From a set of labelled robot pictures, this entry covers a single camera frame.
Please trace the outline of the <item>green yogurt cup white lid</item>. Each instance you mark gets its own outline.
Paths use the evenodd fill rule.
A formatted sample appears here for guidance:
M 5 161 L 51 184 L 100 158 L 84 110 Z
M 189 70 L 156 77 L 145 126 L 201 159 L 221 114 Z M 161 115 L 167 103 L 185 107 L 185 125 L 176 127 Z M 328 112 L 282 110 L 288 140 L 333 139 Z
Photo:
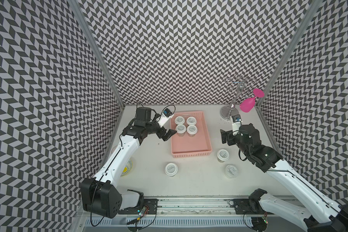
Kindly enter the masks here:
M 186 120 L 185 120 L 184 117 L 182 117 L 182 116 L 177 116 L 177 117 L 175 118 L 175 124 L 176 124 L 176 125 L 184 125 L 185 122 L 186 122 Z

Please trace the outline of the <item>beige yogurt cup red print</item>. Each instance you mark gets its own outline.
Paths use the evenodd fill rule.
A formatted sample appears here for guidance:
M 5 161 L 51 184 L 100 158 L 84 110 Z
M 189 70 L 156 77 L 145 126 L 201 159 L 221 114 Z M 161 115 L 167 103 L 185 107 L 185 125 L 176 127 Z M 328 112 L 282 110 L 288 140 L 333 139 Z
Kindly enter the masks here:
M 195 117 L 188 117 L 186 120 L 188 125 L 196 125 L 197 124 L 197 119 Z

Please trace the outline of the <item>clear lid yogurt cup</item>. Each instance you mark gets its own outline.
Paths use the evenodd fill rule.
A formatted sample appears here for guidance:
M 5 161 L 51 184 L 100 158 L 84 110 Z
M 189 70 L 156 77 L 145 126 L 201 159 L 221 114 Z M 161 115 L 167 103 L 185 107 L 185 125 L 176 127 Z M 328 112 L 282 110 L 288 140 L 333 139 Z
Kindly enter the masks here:
M 238 169 L 236 168 L 235 165 L 229 164 L 229 165 L 226 166 L 226 168 L 225 168 L 225 176 L 227 178 L 236 178 L 236 177 L 238 177 L 238 174 L 239 174 L 239 171 L 238 171 Z

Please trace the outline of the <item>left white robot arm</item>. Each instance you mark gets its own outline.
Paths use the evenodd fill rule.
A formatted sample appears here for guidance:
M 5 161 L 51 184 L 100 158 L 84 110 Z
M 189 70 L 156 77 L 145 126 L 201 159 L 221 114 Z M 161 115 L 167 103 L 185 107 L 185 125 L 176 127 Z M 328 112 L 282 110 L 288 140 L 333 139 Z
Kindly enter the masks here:
M 117 190 L 124 168 L 143 140 L 155 134 L 163 141 L 169 140 L 175 130 L 164 125 L 173 118 L 174 112 L 165 107 L 161 113 L 151 113 L 149 107 L 137 107 L 135 117 L 123 129 L 119 143 L 101 169 L 92 178 L 80 184 L 83 209 L 91 214 L 114 218 L 119 212 L 128 210 L 140 213 L 144 207 L 144 194 L 136 190 L 120 193 Z

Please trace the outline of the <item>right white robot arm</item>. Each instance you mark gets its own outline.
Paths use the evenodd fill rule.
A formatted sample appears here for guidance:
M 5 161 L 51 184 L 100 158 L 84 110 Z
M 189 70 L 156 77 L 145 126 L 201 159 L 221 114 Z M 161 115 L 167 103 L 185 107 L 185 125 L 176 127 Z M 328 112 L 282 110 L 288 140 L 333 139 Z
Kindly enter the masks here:
M 272 213 L 306 232 L 348 232 L 348 205 L 327 197 L 297 173 L 281 154 L 262 145 L 260 133 L 253 124 L 235 125 L 230 131 L 220 130 L 220 135 L 222 143 L 238 146 L 246 160 L 277 180 L 303 204 L 298 207 L 259 188 L 248 197 L 253 213 Z

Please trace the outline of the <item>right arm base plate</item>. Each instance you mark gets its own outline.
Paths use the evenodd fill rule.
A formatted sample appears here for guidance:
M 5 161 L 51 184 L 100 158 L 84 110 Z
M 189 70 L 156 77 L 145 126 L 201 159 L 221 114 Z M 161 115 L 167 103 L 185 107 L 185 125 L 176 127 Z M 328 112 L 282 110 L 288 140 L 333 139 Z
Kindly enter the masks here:
M 237 215 L 241 214 L 258 214 L 258 205 L 250 199 L 232 199 L 233 207 Z

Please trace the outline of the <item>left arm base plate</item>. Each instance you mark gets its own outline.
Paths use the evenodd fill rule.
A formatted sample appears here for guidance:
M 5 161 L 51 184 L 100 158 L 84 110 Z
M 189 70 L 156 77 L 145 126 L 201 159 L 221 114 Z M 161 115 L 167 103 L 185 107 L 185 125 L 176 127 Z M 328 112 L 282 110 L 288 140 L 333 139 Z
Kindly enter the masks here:
M 138 215 L 143 212 L 143 207 L 146 206 L 148 208 L 149 215 L 155 215 L 157 212 L 158 199 L 146 199 L 138 201 L 138 205 L 135 207 L 129 207 L 122 209 L 118 212 L 119 215 Z

